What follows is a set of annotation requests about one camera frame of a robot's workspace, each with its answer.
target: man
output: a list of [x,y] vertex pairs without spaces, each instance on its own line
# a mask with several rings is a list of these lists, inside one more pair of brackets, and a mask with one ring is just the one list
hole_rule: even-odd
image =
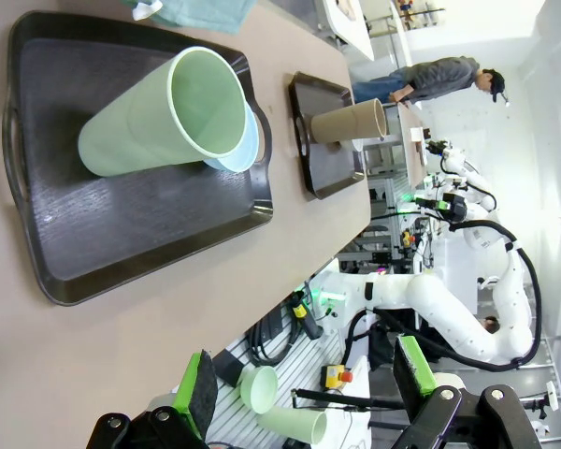
[[494,334],[501,328],[501,324],[494,315],[487,316],[483,320],[480,320],[480,324],[491,334]]
[[505,80],[494,69],[480,69],[473,58],[444,58],[432,63],[404,67],[388,77],[376,78],[353,85],[355,103],[378,98],[381,103],[402,100],[423,101],[451,92],[467,89],[472,84],[481,91],[496,96],[505,91]]

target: table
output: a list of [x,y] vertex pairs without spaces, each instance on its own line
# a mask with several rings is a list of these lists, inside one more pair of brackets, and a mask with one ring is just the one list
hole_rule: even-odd
[[[0,123],[8,30],[34,9],[131,18],[118,0],[1,1]],[[369,223],[366,182],[308,196],[286,92],[296,70],[348,86],[343,56],[261,6],[237,36],[183,31],[247,55],[272,128],[274,218],[101,297],[54,306],[34,278],[0,144],[0,447],[85,447],[100,415],[139,414],[179,382],[191,353],[222,350]]]
[[[366,146],[369,145],[376,145],[376,149],[402,145],[405,154],[406,170],[408,172],[408,181],[410,182],[410,187],[415,188],[426,176],[424,159],[425,143],[423,139],[421,142],[413,141],[411,138],[411,129],[423,128],[424,125],[420,118],[411,110],[411,104],[406,106],[402,103],[398,103],[397,113],[399,116],[400,134],[389,135],[385,138],[365,138],[363,139],[364,149],[367,150]],[[401,166],[388,166],[382,167],[381,171],[401,168]],[[370,176],[368,179],[373,181],[375,176]]]
[[374,61],[374,50],[372,50],[372,43],[367,33],[366,20],[359,0],[350,0],[355,15],[354,21],[339,9],[337,0],[315,0],[315,2],[318,16],[323,22],[322,26],[332,30],[334,35],[353,45],[370,61]]

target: brown paper cup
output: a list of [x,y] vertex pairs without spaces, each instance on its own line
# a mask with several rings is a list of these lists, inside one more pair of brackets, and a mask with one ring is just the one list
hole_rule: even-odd
[[310,126],[319,143],[386,136],[384,109],[377,98],[315,115]]

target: black cable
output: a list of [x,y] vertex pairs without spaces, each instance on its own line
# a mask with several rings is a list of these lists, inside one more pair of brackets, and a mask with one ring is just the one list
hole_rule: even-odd
[[451,222],[450,222],[449,220],[447,220],[446,218],[444,218],[444,217],[438,217],[437,215],[434,215],[434,214],[428,213],[428,212],[426,212],[426,213],[424,214],[424,216],[426,216],[426,215],[427,215],[428,217],[434,218],[435,220],[439,220],[440,222],[445,222],[445,223],[448,223],[449,225],[451,224]]
[[495,202],[495,205],[493,206],[493,210],[496,210],[496,198],[495,198],[495,196],[494,196],[493,194],[491,194],[490,192],[487,192],[487,191],[481,189],[480,187],[475,186],[474,184],[470,184],[469,182],[467,183],[467,187],[471,187],[472,189],[474,189],[474,190],[480,192],[481,194],[485,194],[485,195],[490,196],[490,197],[493,199],[493,201]]
[[369,412],[368,409],[358,409],[352,405],[346,405],[345,407],[328,407],[327,405],[304,405],[302,407],[295,407],[296,410],[299,409],[308,409],[308,410],[342,410],[344,412],[353,412],[353,413],[367,413]]
[[330,315],[332,313],[332,308],[328,308],[326,309],[326,312],[324,313],[323,316],[321,316],[320,318],[316,318],[314,321],[322,321],[324,318],[326,318],[328,315]]
[[430,266],[428,266],[428,264],[430,264],[432,261],[432,255],[426,257],[426,252],[428,251],[428,248],[430,247],[431,243],[432,243],[432,239],[431,237],[429,237],[428,240],[426,241],[426,245],[424,246],[424,252],[420,253],[420,247],[418,246],[414,253],[422,257],[422,263],[426,268],[431,268]]
[[442,157],[440,158],[440,169],[441,169],[444,173],[446,173],[446,174],[448,174],[448,175],[456,175],[456,176],[459,176],[459,175],[457,175],[457,173],[455,173],[454,171],[447,171],[447,169],[445,168],[444,163],[445,163],[445,156],[444,156],[444,154],[443,154]]
[[345,436],[343,437],[343,442],[340,444],[340,446],[338,447],[338,449],[343,449],[343,444],[345,444],[345,441],[347,441],[347,436],[349,435],[349,432],[352,429],[352,425],[353,425],[353,415],[351,413],[349,413],[349,417],[351,418],[351,422],[349,423],[349,427],[347,427],[347,431],[345,432]]
[[[490,220],[474,220],[474,221],[469,221],[460,224],[452,224],[450,230],[456,231],[458,229],[465,229],[465,228],[479,227],[479,226],[490,227],[492,229],[495,229],[495,231],[498,231],[500,234],[507,237],[507,239],[509,239],[511,242],[517,240],[517,238],[504,226],[495,222],[491,222]],[[374,312],[380,315],[385,321],[387,321],[389,325],[396,327],[404,334],[412,335],[413,337],[415,337],[416,340],[422,346],[432,349],[443,356],[452,358],[453,360],[463,363],[464,365],[468,365],[473,368],[484,369],[492,372],[503,372],[503,371],[508,371],[510,369],[518,369],[519,367],[525,365],[527,362],[529,362],[534,358],[540,346],[540,334],[542,333],[542,295],[540,294],[538,276],[536,274],[536,270],[534,269],[534,265],[532,264],[532,261],[527,256],[524,249],[518,248],[517,252],[520,255],[521,259],[524,261],[524,264],[527,267],[527,270],[530,274],[530,279],[532,281],[532,288],[534,289],[534,297],[536,299],[536,323],[534,327],[534,341],[532,342],[532,346],[530,347],[528,353],[521,358],[512,360],[508,364],[495,365],[492,363],[481,362],[473,358],[465,357],[463,355],[456,353],[455,351],[445,348],[441,344],[435,343],[434,341],[420,334],[418,331],[403,326],[388,311],[383,311],[382,309],[375,308]]]
[[362,309],[358,313],[355,314],[351,323],[349,324],[349,330],[347,332],[347,339],[345,339],[345,354],[340,361],[340,365],[345,365],[347,360],[349,359],[349,355],[352,353],[352,345],[353,345],[353,332],[355,332],[355,327],[359,320],[361,320],[364,316],[366,316],[367,309]]
[[[445,168],[445,165],[444,165],[444,161],[445,161],[445,156],[442,156],[442,157],[440,158],[440,169],[441,169],[444,173],[446,173],[446,174],[448,174],[448,175],[456,175],[456,176],[459,176],[459,175],[458,175],[457,173],[455,173],[454,171],[447,171],[447,169]],[[472,164],[470,164],[470,163],[468,163],[468,162],[466,162],[466,164],[469,164],[469,165],[474,169],[474,171],[476,171],[476,173],[478,173],[478,170],[477,170]],[[470,184],[469,182],[467,182],[467,186],[469,186],[469,187],[471,187],[472,189],[474,189],[474,190],[480,192],[481,194],[485,194],[485,195],[490,196],[490,197],[493,199],[493,201],[495,201],[495,206],[493,207],[493,210],[496,210],[496,198],[495,198],[495,196],[494,196],[493,194],[491,194],[490,192],[487,192],[487,191],[481,189],[480,187],[478,187],[478,186],[476,186],[476,185],[474,185],[474,184]]]
[[299,323],[297,322],[297,318],[293,313],[293,310],[289,303],[286,304],[288,309],[288,313],[291,316],[291,330],[289,332],[289,337],[287,339],[287,343],[282,348],[282,350],[275,356],[269,356],[266,353],[266,349],[264,348],[264,341],[262,339],[262,322],[258,321],[245,335],[245,338],[248,343],[248,358],[256,367],[262,366],[269,366],[275,367],[279,365],[279,363],[284,360],[284,358],[289,354],[291,348],[297,341],[299,337]]
[[381,218],[391,218],[391,217],[397,217],[399,215],[410,215],[411,213],[417,213],[419,215],[422,215],[422,213],[419,210],[412,210],[407,212],[391,212],[391,213],[386,213],[384,215],[379,215],[378,217],[372,217],[370,220],[380,220]]

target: dark tray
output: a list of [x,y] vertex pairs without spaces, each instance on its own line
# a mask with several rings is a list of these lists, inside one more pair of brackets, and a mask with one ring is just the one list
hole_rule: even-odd
[[289,85],[293,123],[306,187],[324,199],[363,180],[364,164],[360,152],[335,143],[317,143],[309,122],[317,114],[353,104],[348,88],[297,72]]
[[[87,170],[81,127],[194,45],[237,72],[262,126],[264,158],[237,175],[201,162],[114,178]],[[21,17],[8,45],[3,150],[37,280],[58,304],[78,304],[272,218],[270,126],[245,55],[176,33],[69,14]]]

